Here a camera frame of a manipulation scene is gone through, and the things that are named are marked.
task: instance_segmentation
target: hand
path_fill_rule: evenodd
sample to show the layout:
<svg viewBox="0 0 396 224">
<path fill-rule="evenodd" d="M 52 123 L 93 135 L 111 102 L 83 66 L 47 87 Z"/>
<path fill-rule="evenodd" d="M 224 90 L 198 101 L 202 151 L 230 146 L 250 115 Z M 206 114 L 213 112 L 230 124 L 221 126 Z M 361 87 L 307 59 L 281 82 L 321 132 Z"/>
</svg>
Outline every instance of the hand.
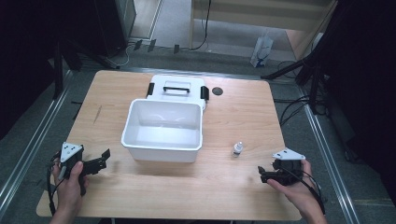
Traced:
<svg viewBox="0 0 396 224">
<path fill-rule="evenodd" d="M 311 164 L 306 160 L 302 160 L 301 163 L 303 165 L 303 170 L 306 172 L 303 181 L 310 187 L 315 188 L 307 175 L 312 175 Z M 285 187 L 274 179 L 268 179 L 267 184 L 279 192 L 284 193 L 308 223 L 327 223 L 326 217 L 323 215 L 317 200 L 303 183 L 298 182 Z"/>
<path fill-rule="evenodd" d="M 78 177 L 82 172 L 82 168 L 82 161 L 77 162 L 69 178 L 64 179 L 58 186 L 61 182 L 58 180 L 60 173 L 59 162 L 56 162 L 53 166 L 52 175 L 55 185 L 58 186 L 58 207 L 50 223 L 73 223 L 82 206 L 82 197 L 80 195 L 80 186 L 78 183 Z M 88 178 L 84 176 L 84 187 L 87 188 L 88 185 Z"/>
</svg>

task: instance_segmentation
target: small bottle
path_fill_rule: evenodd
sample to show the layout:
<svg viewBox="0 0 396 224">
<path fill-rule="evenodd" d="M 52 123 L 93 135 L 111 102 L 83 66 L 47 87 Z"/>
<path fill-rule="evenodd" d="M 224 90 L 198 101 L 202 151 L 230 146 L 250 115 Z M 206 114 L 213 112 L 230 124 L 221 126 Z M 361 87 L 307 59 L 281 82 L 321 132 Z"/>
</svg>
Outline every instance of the small bottle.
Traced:
<svg viewBox="0 0 396 224">
<path fill-rule="evenodd" d="M 234 157 L 238 157 L 238 156 L 241 154 L 241 152 L 242 152 L 243 149 L 244 149 L 244 145 L 242 144 L 242 142 L 238 142 L 237 144 L 235 144 L 235 145 L 233 146 L 233 153 L 232 153 L 232 155 L 233 155 Z"/>
</svg>

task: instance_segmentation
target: lid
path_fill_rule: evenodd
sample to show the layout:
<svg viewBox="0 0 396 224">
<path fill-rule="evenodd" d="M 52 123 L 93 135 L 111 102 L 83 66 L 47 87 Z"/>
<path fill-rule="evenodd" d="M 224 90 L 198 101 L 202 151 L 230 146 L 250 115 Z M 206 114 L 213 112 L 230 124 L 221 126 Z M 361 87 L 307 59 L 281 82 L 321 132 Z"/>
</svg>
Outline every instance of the lid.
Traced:
<svg viewBox="0 0 396 224">
<path fill-rule="evenodd" d="M 147 99 L 196 103 L 205 109 L 209 91 L 202 78 L 155 75 L 151 79 Z"/>
</svg>

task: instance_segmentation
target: wooden desk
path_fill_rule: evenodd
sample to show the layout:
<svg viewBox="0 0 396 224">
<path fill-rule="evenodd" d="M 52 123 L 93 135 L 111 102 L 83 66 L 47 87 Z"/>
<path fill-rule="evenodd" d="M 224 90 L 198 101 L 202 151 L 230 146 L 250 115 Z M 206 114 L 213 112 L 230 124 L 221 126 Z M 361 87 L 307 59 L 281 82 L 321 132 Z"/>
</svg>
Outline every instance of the wooden desk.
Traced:
<svg viewBox="0 0 396 224">
<path fill-rule="evenodd" d="M 96 74 L 67 138 L 83 144 L 83 160 L 107 148 L 107 168 L 90 176 L 82 217 L 294 220 L 300 215 L 260 180 L 258 165 L 271 170 L 271 155 L 285 147 L 269 84 L 265 81 L 202 77 L 224 93 L 204 112 L 203 147 L 194 163 L 135 161 L 120 142 L 130 103 L 145 98 L 152 74 Z M 239 158 L 233 145 L 243 141 Z M 50 216 L 47 192 L 37 206 Z"/>
<path fill-rule="evenodd" d="M 206 20 L 208 3 L 191 0 L 190 48 L 194 19 Z M 324 32 L 335 6 L 336 0 L 213 0 L 209 20 L 286 29 L 300 59 L 318 33 Z"/>
</svg>

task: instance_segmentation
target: white plastic bin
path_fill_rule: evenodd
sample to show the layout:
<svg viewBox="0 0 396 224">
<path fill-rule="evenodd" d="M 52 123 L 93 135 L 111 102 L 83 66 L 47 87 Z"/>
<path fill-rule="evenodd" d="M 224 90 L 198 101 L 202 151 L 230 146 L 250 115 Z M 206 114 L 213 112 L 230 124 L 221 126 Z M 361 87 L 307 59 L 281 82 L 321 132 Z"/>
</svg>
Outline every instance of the white plastic bin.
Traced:
<svg viewBox="0 0 396 224">
<path fill-rule="evenodd" d="M 202 117 L 198 103 L 136 99 L 121 142 L 136 160 L 194 162 L 202 146 Z"/>
</svg>

